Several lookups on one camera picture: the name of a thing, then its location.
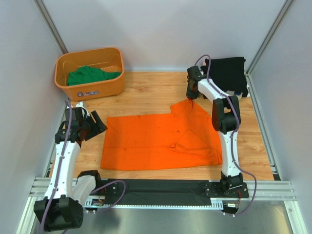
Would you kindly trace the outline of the orange t shirt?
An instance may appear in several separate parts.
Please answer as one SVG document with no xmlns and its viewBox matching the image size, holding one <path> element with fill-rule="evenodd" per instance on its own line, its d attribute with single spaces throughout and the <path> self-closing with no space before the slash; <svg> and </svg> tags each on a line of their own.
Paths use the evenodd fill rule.
<svg viewBox="0 0 312 234">
<path fill-rule="evenodd" d="M 136 171 L 222 164 L 211 116 L 187 99 L 170 110 L 169 114 L 108 117 L 100 167 Z"/>
</svg>

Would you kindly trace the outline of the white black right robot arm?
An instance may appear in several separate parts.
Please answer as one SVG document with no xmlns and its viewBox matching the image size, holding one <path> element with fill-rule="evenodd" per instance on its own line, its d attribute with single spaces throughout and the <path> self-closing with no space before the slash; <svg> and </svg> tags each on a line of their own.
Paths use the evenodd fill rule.
<svg viewBox="0 0 312 234">
<path fill-rule="evenodd" d="M 230 197 L 243 186 L 237 148 L 241 124 L 238 97 L 222 91 L 211 78 L 202 74 L 198 66 L 187 69 L 187 82 L 188 99 L 194 100 L 202 94 L 213 105 L 212 125 L 220 138 L 223 160 L 218 189 L 224 196 Z"/>
</svg>

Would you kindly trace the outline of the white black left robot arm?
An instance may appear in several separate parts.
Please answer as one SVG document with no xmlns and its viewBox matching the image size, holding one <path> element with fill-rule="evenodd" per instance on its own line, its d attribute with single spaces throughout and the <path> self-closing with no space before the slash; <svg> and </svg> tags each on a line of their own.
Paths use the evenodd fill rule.
<svg viewBox="0 0 312 234">
<path fill-rule="evenodd" d="M 43 199 L 34 204 L 42 233 L 81 227 L 89 194 L 100 194 L 103 184 L 97 170 L 81 172 L 74 182 L 76 159 L 83 141 L 106 130 L 97 112 L 88 112 L 83 103 L 66 108 L 65 120 L 55 134 L 56 161 L 50 184 Z"/>
</svg>

